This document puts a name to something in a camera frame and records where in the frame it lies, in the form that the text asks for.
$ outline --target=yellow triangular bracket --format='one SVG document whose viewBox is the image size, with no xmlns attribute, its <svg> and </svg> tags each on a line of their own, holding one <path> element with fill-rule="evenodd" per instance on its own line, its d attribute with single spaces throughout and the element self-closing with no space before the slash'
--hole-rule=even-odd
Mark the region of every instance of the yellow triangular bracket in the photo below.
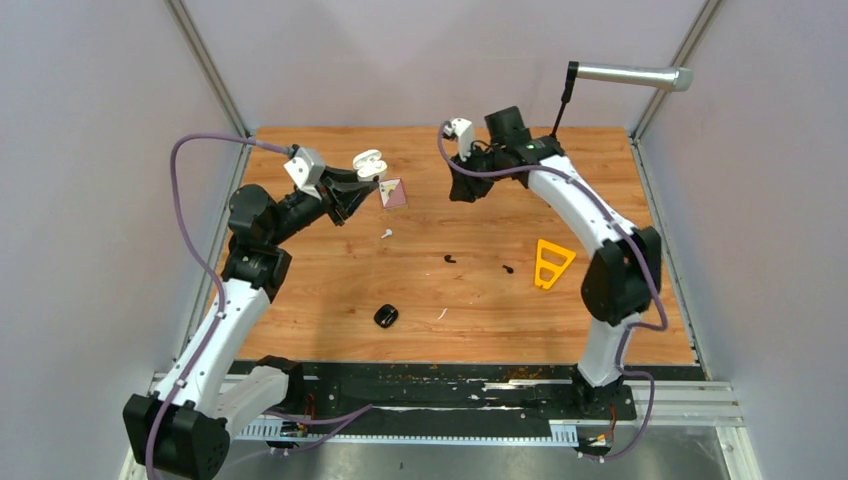
<svg viewBox="0 0 848 480">
<path fill-rule="evenodd" d="M 562 257 L 564 262 L 562 264 L 556 264 L 542 259 L 542 252 L 545 250 Z M 575 257 L 577 257 L 577 254 L 571 250 L 540 238 L 539 243 L 536 244 L 536 278 L 534 281 L 536 286 L 541 287 L 542 290 L 549 290 L 559 277 L 562 276 L 562 272 L 571 265 Z M 550 280 L 542 280 L 542 270 L 548 270 L 553 273 Z"/>
</svg>

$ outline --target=white wall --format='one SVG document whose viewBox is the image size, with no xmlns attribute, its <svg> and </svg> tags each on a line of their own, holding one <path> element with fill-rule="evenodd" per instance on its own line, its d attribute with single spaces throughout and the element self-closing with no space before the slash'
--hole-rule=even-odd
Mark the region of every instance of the white wall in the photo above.
<svg viewBox="0 0 848 480">
<path fill-rule="evenodd" d="M 180 243 L 168 153 L 228 131 L 161 1 L 0 2 L 3 478 L 117 478 L 124 402 L 186 328 L 200 270 Z M 185 149 L 210 248 L 229 146 Z"/>
<path fill-rule="evenodd" d="M 556 116 L 569 60 L 666 66 L 704 0 L 186 0 L 252 128 Z M 566 124 L 635 126 L 653 92 L 578 83 Z"/>
<path fill-rule="evenodd" d="M 725 2 L 644 142 L 698 343 L 768 480 L 848 470 L 846 18 Z"/>
</svg>

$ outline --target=gray floor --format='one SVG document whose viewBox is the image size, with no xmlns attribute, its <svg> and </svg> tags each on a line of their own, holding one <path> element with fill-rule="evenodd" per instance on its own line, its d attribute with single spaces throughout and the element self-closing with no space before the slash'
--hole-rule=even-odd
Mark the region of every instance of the gray floor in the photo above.
<svg viewBox="0 0 848 480">
<path fill-rule="evenodd" d="M 624 446 L 633 432 L 619 427 L 616 442 Z M 287 458 L 263 451 L 261 442 L 235 442 L 216 480 L 729 478 L 715 430 L 707 427 L 651 427 L 636 450 L 603 465 L 551 447 L 328 443 Z"/>
</svg>

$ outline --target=small box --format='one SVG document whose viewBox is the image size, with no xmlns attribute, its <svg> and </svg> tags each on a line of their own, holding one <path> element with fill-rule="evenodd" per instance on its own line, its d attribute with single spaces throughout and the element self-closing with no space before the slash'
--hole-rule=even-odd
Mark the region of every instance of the small box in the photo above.
<svg viewBox="0 0 848 480">
<path fill-rule="evenodd" d="M 405 207 L 406 190 L 403 188 L 403 181 L 399 178 L 393 178 L 380 182 L 380 200 L 386 210 Z"/>
</svg>

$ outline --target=wood surface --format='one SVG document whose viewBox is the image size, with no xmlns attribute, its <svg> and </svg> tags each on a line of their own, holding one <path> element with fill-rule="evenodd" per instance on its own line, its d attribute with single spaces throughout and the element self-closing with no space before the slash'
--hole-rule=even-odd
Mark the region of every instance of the wood surface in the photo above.
<svg viewBox="0 0 848 480">
<path fill-rule="evenodd" d="M 336 167 L 350 168 L 356 154 L 381 150 L 389 164 L 386 178 L 403 179 L 408 207 L 384 211 L 374 193 L 344 226 L 324 217 L 286 241 L 282 247 L 294 260 L 285 284 L 240 358 L 551 364 L 580 359 L 590 322 L 579 293 L 589 263 L 586 252 L 554 211 L 518 182 L 498 182 L 473 204 L 450 202 L 450 173 L 436 148 L 436 131 L 260 129 L 261 140 L 314 147 Z M 651 224 L 625 131 L 560 132 L 577 170 L 610 206 L 638 226 Z M 478 130 L 477 138 L 488 135 Z M 283 162 L 254 149 L 244 183 L 262 185 L 274 198 L 290 193 Z M 387 228 L 394 234 L 381 239 Z M 539 238 L 577 252 L 549 291 L 533 284 Z M 447 254 L 456 263 L 446 263 Z M 663 275 L 661 296 L 671 327 L 665 333 L 636 333 L 630 363 L 693 363 L 667 271 Z M 386 303 L 397 307 L 400 317 L 383 329 L 373 316 Z M 656 308 L 646 320 L 658 322 Z"/>
</svg>

